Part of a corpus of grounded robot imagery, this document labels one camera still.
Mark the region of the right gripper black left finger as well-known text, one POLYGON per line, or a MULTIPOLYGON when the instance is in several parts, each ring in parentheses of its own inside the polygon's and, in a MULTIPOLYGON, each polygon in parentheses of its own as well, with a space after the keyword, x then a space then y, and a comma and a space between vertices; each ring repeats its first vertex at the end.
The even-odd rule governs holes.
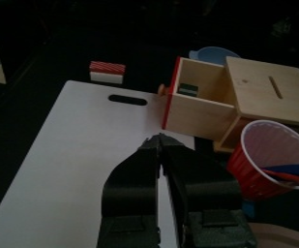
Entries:
POLYGON ((112 169, 103 188, 96 248, 157 248, 159 138, 145 139, 112 169))

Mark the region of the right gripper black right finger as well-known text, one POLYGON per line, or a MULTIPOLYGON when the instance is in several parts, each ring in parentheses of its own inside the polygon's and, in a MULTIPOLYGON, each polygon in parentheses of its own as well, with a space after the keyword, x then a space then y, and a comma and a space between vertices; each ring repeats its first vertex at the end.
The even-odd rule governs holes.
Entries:
POLYGON ((176 139, 159 135, 180 248, 257 248, 232 174, 176 139))

